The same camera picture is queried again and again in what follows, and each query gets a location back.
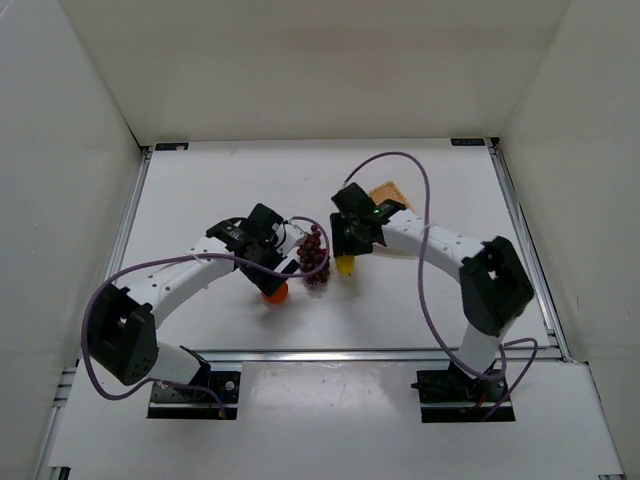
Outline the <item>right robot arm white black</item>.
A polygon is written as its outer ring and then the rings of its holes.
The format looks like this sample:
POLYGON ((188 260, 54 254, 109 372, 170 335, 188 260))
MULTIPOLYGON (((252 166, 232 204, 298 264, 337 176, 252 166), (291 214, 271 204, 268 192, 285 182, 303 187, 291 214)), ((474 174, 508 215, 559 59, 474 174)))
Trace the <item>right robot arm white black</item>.
POLYGON ((534 297, 534 288, 513 244, 502 236, 491 241, 430 225, 404 204, 374 202, 357 184, 339 190, 330 215, 334 258, 370 254, 375 245, 419 259, 460 285, 467 319, 462 343, 447 355, 469 378, 493 379, 489 372, 504 336, 534 297))

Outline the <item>orange fake mandarin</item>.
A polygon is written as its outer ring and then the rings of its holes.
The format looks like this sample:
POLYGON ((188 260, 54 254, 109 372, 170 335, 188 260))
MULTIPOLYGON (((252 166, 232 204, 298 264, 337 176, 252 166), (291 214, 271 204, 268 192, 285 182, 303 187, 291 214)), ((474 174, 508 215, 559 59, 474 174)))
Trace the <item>orange fake mandarin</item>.
POLYGON ((288 284, 282 283, 271 295, 262 294, 262 297, 267 303, 278 305, 287 299, 288 293, 288 284))

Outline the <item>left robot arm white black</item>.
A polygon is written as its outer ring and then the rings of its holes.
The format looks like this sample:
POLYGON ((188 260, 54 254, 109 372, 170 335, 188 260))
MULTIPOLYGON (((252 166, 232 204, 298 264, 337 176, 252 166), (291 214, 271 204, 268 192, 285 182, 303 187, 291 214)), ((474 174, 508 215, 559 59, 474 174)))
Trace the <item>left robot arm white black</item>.
POLYGON ((202 386, 209 366, 185 347, 158 341, 157 330, 180 305, 212 282, 239 271, 265 296, 298 269, 289 258, 304 231, 263 204, 249 216, 223 220, 199 239, 183 261, 171 261, 123 287, 108 284, 90 309, 88 353, 125 386, 145 378, 202 386))

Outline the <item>yellow fake lemon fruit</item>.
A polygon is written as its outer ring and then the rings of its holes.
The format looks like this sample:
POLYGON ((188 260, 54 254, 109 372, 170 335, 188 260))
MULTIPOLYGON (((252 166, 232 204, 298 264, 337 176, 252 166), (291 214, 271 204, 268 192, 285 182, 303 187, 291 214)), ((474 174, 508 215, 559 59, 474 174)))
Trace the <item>yellow fake lemon fruit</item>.
POLYGON ((351 276, 355 270, 355 257, 353 255, 337 256, 335 265, 340 275, 351 276))

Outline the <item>purple fake grape bunch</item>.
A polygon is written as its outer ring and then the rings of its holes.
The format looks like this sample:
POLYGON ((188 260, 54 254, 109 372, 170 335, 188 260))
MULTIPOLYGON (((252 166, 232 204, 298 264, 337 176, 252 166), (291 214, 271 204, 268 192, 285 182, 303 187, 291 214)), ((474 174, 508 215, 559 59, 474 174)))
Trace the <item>purple fake grape bunch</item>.
POLYGON ((299 267, 304 273, 318 269, 322 262, 326 260, 321 270, 303 278, 309 287, 325 286, 329 280, 329 259, 327 250, 322 244, 321 237, 322 235, 319 228, 312 225, 306 233, 302 244, 297 249, 299 267))

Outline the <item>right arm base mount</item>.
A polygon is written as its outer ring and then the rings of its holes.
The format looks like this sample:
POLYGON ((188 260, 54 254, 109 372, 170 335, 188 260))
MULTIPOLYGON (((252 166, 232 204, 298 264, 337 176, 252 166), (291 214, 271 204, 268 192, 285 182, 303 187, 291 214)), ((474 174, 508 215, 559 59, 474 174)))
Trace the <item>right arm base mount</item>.
POLYGON ((419 370, 411 387, 418 392, 423 424, 515 422, 504 379, 479 380, 453 368, 419 370))

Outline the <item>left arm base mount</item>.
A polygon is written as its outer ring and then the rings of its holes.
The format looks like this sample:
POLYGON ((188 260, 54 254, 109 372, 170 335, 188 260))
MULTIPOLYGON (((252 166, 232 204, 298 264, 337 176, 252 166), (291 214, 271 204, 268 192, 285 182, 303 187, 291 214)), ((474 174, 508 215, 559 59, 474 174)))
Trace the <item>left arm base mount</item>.
POLYGON ((224 367, 211 370, 204 386, 208 391, 175 388, 166 383, 152 386, 147 408, 148 419, 213 420, 237 419, 241 371, 224 367))

